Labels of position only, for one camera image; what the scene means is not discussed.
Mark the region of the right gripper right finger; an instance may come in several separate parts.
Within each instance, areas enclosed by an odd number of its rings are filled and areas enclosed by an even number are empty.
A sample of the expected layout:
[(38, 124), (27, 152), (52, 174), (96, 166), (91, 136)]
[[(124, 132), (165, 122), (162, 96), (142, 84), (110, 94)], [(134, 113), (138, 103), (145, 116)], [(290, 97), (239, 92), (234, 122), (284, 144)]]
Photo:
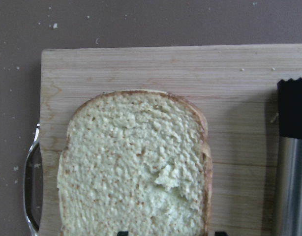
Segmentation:
[(214, 236), (229, 236), (225, 231), (215, 231)]

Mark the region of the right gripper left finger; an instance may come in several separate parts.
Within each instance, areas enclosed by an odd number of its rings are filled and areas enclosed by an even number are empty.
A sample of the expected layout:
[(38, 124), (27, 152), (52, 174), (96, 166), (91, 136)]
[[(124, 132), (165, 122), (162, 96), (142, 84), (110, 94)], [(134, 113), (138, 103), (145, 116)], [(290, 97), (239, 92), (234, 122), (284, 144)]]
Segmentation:
[(117, 236), (128, 236), (129, 235), (129, 232), (128, 231), (119, 231), (117, 233)]

